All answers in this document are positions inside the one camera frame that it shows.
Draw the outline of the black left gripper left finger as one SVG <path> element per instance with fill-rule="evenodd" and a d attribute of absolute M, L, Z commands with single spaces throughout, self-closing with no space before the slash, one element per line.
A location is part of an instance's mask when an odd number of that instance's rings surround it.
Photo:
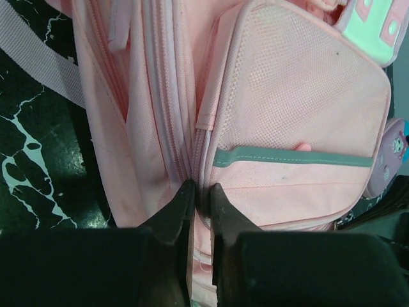
<path fill-rule="evenodd" d="M 189 306 L 196 186 L 136 228 L 1 236 L 2 306 Z"/>

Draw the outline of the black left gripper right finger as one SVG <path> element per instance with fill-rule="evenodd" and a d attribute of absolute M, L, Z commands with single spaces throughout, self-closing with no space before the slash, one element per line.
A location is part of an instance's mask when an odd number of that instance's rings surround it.
<path fill-rule="evenodd" d="M 386 238 L 351 232 L 263 231 L 210 191 L 213 284 L 219 306 L 407 306 L 407 272 Z"/>

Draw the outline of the pink student backpack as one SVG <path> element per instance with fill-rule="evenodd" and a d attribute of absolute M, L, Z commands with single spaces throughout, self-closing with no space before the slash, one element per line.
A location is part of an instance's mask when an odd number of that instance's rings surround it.
<path fill-rule="evenodd" d="M 407 1 L 51 1 L 78 73 L 1 2 L 1 48 L 86 108 L 118 226 L 199 189 L 188 287 L 215 306 L 210 196 L 262 230 L 329 230 L 375 172 Z M 47 82 L 52 69 L 58 81 Z"/>

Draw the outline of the pink cat pencil case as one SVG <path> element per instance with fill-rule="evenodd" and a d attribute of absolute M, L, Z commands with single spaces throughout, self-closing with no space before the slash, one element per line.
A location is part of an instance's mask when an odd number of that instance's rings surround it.
<path fill-rule="evenodd" d="M 408 121 L 387 120 L 373 172 L 363 196 L 373 199 L 381 195 L 401 166 L 408 160 Z"/>

